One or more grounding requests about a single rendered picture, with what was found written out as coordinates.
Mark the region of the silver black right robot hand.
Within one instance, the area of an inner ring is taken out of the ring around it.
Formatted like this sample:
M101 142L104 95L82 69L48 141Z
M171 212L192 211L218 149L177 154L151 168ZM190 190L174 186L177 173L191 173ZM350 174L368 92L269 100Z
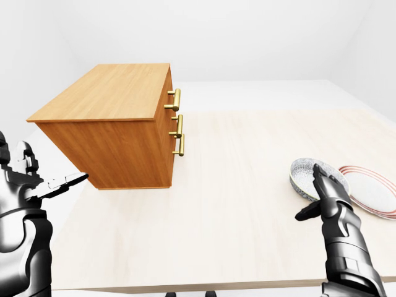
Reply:
M360 231L361 220L353 211L351 200L343 185L332 175L327 175L317 163L313 167L313 185L320 199L298 212L298 221L321 217L325 244L344 242L364 246Z

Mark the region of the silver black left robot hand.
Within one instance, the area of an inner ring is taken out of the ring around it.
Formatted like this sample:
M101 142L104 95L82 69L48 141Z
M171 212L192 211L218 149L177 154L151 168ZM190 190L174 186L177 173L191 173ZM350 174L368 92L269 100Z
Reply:
M39 209L43 199L58 196L88 178L87 173L76 173L44 180L38 169L31 146L20 141L11 155L0 131L0 217L20 209Z

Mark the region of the white plate with red rings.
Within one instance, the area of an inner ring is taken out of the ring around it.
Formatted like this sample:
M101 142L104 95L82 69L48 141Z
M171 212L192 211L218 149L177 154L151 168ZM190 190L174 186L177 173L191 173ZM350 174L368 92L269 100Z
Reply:
M346 165L339 168L350 185L350 198L362 209L396 220L396 183L373 170Z

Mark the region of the small wooden drawer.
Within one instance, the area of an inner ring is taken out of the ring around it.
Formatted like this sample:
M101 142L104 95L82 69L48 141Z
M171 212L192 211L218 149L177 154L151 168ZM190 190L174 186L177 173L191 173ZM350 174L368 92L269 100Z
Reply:
M163 114L157 119L157 127L161 140L166 142L173 138L172 135L169 135L169 132L173 132L173 124L174 121L171 119L172 115Z
M170 187L172 185L172 175L173 175L173 161L174 161L174 156L172 154L172 151L174 150L174 137L169 136L168 134L165 135L163 139L163 159L165 161L166 165L166 177L167 177L167 182L166 185Z

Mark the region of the large wooden drawer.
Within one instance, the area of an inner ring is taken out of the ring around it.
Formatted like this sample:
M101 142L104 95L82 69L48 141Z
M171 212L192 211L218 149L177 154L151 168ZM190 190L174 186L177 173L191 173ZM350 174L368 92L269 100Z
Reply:
M160 98L156 108L156 121L159 121L160 119L170 119L172 116L174 116L174 111L171 108L166 109L164 107L165 105L172 105L174 102L173 96L169 95L168 91L173 91L170 67L168 68L168 72L166 73L165 81L163 83Z

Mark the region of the black patterned bowl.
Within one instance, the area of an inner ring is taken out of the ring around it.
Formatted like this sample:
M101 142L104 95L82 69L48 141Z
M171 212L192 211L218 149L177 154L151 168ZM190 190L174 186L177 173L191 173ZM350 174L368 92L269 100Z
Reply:
M316 163L322 167L328 176L333 175L343 185L348 194L351 193L350 185L346 177L344 177L339 170L314 158L299 158L290 166L290 183L300 196L311 202L320 199L313 184L313 169Z

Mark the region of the wooden cabinet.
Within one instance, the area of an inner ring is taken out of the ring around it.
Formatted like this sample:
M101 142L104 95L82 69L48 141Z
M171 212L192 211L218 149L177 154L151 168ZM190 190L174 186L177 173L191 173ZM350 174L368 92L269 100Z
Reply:
M167 188L155 112L169 64L99 64L35 112L97 189Z

